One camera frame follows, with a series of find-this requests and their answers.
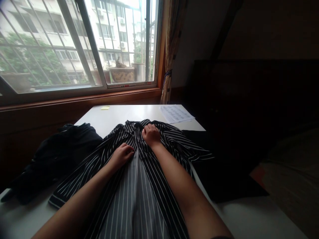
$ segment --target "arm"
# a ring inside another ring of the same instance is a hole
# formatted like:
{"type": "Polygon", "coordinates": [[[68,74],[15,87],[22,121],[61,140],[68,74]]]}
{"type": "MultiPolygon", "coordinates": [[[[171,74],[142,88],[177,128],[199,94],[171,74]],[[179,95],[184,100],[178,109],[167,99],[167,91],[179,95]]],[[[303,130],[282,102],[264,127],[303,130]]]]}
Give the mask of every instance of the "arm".
{"type": "Polygon", "coordinates": [[[75,238],[93,209],[105,184],[134,154],[125,143],[113,153],[109,162],[71,197],[33,238],[75,238]]]}
{"type": "Polygon", "coordinates": [[[162,145],[159,130],[154,125],[148,124],[142,131],[142,136],[162,167],[184,216],[189,237],[191,239],[211,239],[216,236],[232,237],[195,181],[162,145]]]}

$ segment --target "wooden window sill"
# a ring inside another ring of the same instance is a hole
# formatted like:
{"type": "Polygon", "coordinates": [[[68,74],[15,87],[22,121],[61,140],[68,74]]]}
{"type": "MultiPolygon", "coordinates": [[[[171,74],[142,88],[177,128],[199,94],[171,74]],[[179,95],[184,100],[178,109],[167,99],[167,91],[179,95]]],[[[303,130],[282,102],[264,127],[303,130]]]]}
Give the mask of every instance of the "wooden window sill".
{"type": "Polygon", "coordinates": [[[116,104],[116,103],[131,101],[131,100],[139,100],[139,99],[144,99],[149,97],[158,97],[158,96],[161,96],[161,94],[162,94],[162,90],[158,87],[154,87],[154,88],[148,88],[148,89],[130,90],[130,91],[124,91],[124,92],[123,91],[111,92],[111,93],[105,93],[105,94],[71,97],[71,98],[58,99],[58,100],[48,100],[48,101],[40,101],[40,102],[27,103],[27,104],[2,106],[0,107],[0,112],[48,106],[48,105],[72,103],[72,102],[79,102],[79,101],[106,100],[109,102],[109,104],[112,104],[112,103],[116,104]]]}

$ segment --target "curtain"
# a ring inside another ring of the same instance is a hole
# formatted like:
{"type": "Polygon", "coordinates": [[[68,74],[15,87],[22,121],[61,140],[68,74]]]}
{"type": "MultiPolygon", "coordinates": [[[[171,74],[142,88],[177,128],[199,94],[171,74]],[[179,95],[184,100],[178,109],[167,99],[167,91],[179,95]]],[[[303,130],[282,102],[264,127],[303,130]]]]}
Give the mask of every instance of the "curtain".
{"type": "Polygon", "coordinates": [[[178,50],[178,44],[185,20],[187,0],[169,0],[168,21],[166,25],[165,77],[160,104],[169,104],[172,82],[172,66],[178,50]]]}

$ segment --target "yellow sticky note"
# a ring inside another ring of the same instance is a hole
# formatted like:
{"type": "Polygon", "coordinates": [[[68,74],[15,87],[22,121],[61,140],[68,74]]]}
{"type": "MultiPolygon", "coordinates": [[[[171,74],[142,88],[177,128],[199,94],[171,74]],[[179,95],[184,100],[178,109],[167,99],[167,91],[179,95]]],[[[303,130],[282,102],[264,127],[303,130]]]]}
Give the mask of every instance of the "yellow sticky note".
{"type": "Polygon", "coordinates": [[[110,106],[103,106],[102,108],[101,108],[101,110],[108,110],[110,108],[110,106]]]}

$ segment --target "forearm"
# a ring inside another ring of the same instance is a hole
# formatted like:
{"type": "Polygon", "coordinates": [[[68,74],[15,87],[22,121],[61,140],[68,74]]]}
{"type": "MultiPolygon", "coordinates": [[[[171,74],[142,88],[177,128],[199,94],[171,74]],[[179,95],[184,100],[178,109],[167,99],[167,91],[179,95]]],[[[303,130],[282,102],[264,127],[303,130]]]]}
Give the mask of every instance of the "forearm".
{"type": "Polygon", "coordinates": [[[184,216],[190,238],[231,234],[195,181],[162,144],[152,147],[184,216]]]}
{"type": "Polygon", "coordinates": [[[115,171],[110,164],[103,167],[44,224],[33,238],[77,237],[103,187],[115,171]]]}

